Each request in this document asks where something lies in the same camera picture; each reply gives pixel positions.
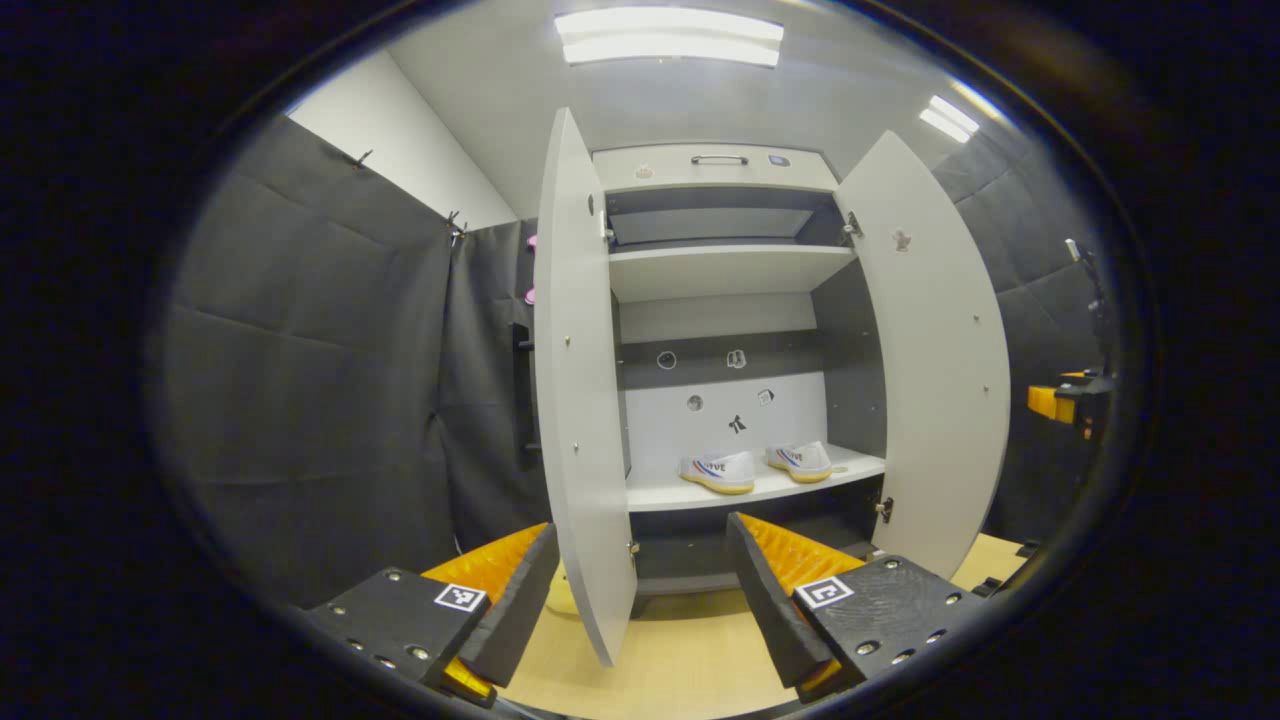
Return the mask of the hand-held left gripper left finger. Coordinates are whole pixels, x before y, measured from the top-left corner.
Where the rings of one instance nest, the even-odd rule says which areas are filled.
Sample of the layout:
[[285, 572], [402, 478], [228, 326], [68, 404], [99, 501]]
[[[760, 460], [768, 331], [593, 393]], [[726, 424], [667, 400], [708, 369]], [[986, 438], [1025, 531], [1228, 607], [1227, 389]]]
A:
[[515, 676], [559, 559], [554, 524], [540, 523], [426, 571], [383, 568], [303, 615], [384, 673], [490, 707]]

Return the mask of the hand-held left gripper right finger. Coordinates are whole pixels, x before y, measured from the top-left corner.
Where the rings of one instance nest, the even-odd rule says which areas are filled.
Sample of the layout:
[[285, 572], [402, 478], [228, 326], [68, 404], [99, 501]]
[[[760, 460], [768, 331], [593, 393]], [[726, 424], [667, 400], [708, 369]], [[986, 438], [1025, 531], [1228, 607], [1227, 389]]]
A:
[[815, 702], [945, 647], [987, 597], [897, 555], [860, 560], [731, 512], [724, 547], [783, 687]]

